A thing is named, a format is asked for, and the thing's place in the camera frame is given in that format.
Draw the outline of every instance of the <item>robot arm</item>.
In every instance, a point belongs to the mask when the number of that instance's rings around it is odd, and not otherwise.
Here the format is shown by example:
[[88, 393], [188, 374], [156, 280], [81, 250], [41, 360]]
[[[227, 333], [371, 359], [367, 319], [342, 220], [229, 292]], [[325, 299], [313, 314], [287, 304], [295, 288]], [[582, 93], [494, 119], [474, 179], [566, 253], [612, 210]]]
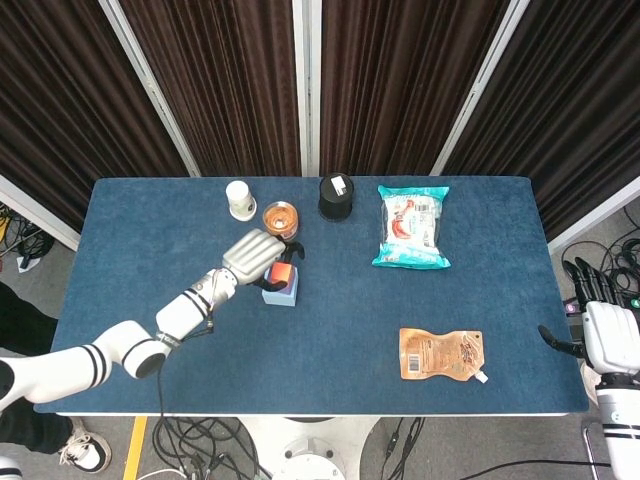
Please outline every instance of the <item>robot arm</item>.
[[640, 471], [640, 331], [633, 313], [624, 308], [614, 283], [581, 258], [563, 265], [573, 280], [582, 312], [580, 344], [557, 340], [540, 325], [553, 349], [584, 358], [601, 375], [596, 387], [598, 408], [613, 473], [618, 480], [637, 478]]
[[0, 412], [21, 397], [33, 403], [51, 402], [101, 385], [114, 363], [134, 378], [155, 372], [171, 350], [234, 295], [238, 285], [261, 280], [285, 249], [276, 237], [250, 231], [223, 255], [221, 268], [207, 272], [157, 313], [155, 337], [128, 320], [88, 345], [39, 357], [0, 359]]

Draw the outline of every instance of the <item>blue block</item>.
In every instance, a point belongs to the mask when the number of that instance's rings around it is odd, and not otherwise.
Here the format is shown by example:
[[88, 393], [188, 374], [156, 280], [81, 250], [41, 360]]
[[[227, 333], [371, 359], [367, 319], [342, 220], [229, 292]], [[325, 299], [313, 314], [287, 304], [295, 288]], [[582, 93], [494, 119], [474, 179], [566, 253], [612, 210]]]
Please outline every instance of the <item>blue block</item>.
[[[267, 270], [264, 274], [265, 280], [269, 280], [271, 269]], [[293, 278], [287, 288], [280, 290], [279, 292], [266, 292], [262, 291], [262, 299], [267, 305], [280, 305], [282, 307], [295, 307], [296, 295], [298, 293], [298, 269], [293, 267]]]

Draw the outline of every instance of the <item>dark brown curtain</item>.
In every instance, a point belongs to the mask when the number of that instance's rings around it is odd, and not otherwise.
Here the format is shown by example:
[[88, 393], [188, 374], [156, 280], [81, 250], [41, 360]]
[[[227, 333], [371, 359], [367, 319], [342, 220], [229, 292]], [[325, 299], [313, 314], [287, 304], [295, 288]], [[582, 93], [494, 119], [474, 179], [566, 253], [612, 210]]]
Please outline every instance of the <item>dark brown curtain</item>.
[[508, 3], [324, 0], [320, 171], [428, 174]]
[[640, 175], [640, 2], [534, 0], [446, 174], [524, 175], [549, 239]]
[[0, 2], [0, 174], [80, 231], [101, 177], [186, 170], [97, 2]]
[[121, 0], [203, 175], [299, 175], [291, 0]]

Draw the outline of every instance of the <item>gray carpet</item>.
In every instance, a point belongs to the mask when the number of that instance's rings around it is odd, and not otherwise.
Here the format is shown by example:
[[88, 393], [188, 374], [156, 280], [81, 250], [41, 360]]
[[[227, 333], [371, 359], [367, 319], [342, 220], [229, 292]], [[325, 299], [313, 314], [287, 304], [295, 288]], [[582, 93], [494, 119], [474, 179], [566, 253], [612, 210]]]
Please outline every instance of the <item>gray carpet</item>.
[[[629, 207], [629, 213], [640, 220], [640, 202]], [[609, 244], [626, 233], [631, 224], [619, 212], [605, 220], [582, 239], [596, 240]], [[602, 252], [595, 246], [579, 246], [572, 249], [571, 256], [581, 255], [594, 265], [602, 258]], [[552, 260], [560, 291], [563, 298], [573, 296], [572, 286], [560, 267], [560, 253]], [[12, 255], [4, 258], [4, 268], [0, 281], [11, 286], [22, 298], [34, 303], [44, 313], [58, 316], [62, 308], [64, 291], [73, 263], [73, 252], [59, 244], [42, 260], [34, 270], [18, 274]], [[478, 472], [498, 463], [521, 459], [571, 459], [586, 460], [582, 445], [581, 425], [589, 419], [597, 419], [595, 408], [584, 415], [565, 417], [531, 418], [427, 418], [425, 427], [416, 448], [407, 462], [406, 480], [435, 479], [455, 480]], [[150, 419], [146, 432], [143, 455], [140, 460], [139, 476], [165, 468], [156, 457], [151, 446], [151, 432], [156, 419]], [[375, 480], [380, 478], [380, 468], [384, 460], [384, 451], [391, 432], [395, 428], [395, 419], [383, 419], [371, 432], [361, 461], [361, 478]], [[111, 467], [96, 476], [102, 479], [121, 479], [129, 447], [133, 419], [118, 417], [92, 417], [85, 419], [90, 430], [102, 434], [111, 444], [113, 460]], [[390, 472], [397, 456], [402, 450], [404, 434], [410, 422], [405, 422], [400, 444], [390, 459], [385, 472]], [[597, 428], [592, 435], [596, 460], [608, 461], [604, 439]], [[242, 452], [235, 446], [225, 447], [234, 452], [234, 458], [243, 471], [251, 472], [250, 462], [243, 458]], [[17, 460], [23, 469], [25, 478], [40, 479], [80, 479], [87, 476], [70, 467], [58, 466], [55, 455], [41, 455], [14, 445], [0, 445], [0, 455]], [[216, 479], [234, 479], [231, 471], [220, 470]], [[178, 478], [171, 474], [161, 474], [154, 479]], [[504, 479], [580, 479], [591, 478], [587, 467], [565, 467], [555, 465], [525, 465], [492, 472], [482, 478], [487, 480]], [[611, 480], [609, 470], [601, 469], [600, 478]]]

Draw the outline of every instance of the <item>blue table mat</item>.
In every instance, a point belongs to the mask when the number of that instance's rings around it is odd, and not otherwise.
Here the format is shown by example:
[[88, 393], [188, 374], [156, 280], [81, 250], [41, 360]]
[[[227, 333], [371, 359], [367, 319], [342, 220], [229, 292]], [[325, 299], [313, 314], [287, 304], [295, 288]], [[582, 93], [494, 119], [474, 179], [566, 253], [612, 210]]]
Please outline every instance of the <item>blue table mat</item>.
[[[295, 308], [267, 306], [238, 289], [215, 333], [169, 357], [165, 409], [194, 414], [426, 415], [584, 411], [574, 359], [552, 351], [536, 327], [569, 338], [545, 236], [526, 178], [354, 177], [351, 216], [318, 214], [318, 178], [245, 178], [258, 202], [247, 223], [228, 212], [230, 178], [97, 182], [75, 258], [54, 350], [90, 343], [110, 326], [155, 314], [214, 266], [268, 204], [300, 216]], [[452, 267], [371, 266], [381, 236], [378, 185], [451, 189], [438, 245]], [[403, 381], [398, 330], [484, 333], [486, 384], [446, 377]], [[155, 376], [119, 366], [93, 390], [40, 405], [43, 412], [153, 413]]]

